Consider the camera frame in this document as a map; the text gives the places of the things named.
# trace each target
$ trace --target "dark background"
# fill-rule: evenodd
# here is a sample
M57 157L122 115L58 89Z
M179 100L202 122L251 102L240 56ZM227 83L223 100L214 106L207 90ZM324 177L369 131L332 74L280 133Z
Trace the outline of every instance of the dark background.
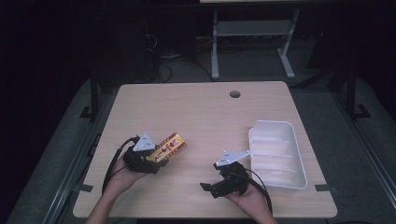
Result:
M312 67L327 68L339 61L353 63L358 76L373 87L379 101L396 119L396 7L388 2L331 10L303 8L294 37L312 35L317 39ZM120 77L112 78L106 76L106 69L99 69L104 88L150 82L157 75L155 55L144 51L145 29L152 29L141 29L144 13L114 17L83 10L89 7L89 2L77 1L0 3L0 222L7 220L66 108L78 88L100 67L98 64L120 69ZM192 57L195 36L211 34L211 13L205 11L157 12L154 19L161 21L154 25L160 27L155 31L162 37L163 46L176 45ZM186 23L193 29L173 29L186 27ZM141 57L135 57L131 53L134 51ZM103 52L119 62L135 63L122 71Z

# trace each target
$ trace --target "white plastic container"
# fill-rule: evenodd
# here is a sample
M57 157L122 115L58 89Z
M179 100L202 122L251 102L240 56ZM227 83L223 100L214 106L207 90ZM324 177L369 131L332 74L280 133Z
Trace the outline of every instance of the white plastic container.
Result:
M285 121L257 120L248 132L251 170L265 186L304 189L306 176L293 126ZM253 179L261 183L257 176Z

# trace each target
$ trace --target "hand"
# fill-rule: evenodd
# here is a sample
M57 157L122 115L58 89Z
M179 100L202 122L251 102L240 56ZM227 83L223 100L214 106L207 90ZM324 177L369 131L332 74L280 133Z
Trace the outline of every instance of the hand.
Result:
M277 223L267 206L265 197L250 183L247 184L247 191L244 194L240 195L235 192L224 197L235 203L245 214L258 223Z
M128 167L125 166L125 161L122 159L124 154L125 153L123 153L122 156L116 161L111 173L114 175L109 179L104 194L110 194L111 196L117 198L124 191L129 189L134 184L134 182L146 175L144 173L138 173L128 169Z

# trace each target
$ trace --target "table top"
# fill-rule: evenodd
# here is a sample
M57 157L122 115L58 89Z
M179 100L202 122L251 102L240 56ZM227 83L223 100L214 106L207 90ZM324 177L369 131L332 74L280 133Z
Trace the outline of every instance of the table top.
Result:
M233 98L231 91L241 96ZM214 199L200 183L221 180L213 167L224 150L247 150L248 130L256 120L289 122L295 130L307 187L268 187L275 217L334 217L329 191L316 191L326 181L287 85L283 82L215 82L134 84L120 88L74 207L87 217L101 196L106 169L120 145L149 133L159 144L177 132L187 147L156 175L147 175L116 201L111 217L235 218L247 217L224 198ZM241 162L250 167L249 157Z

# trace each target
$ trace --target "white bracket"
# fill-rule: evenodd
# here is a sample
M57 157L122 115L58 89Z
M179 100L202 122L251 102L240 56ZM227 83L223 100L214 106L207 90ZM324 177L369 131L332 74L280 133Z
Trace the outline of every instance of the white bracket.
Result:
M155 148L155 144L149 138L148 133L143 133L139 141L134 145L134 151L146 151Z
M217 166L223 166L223 165L229 165L235 161L239 161L242 158L250 155L250 150L246 151L224 151L223 155L221 158L216 161Z

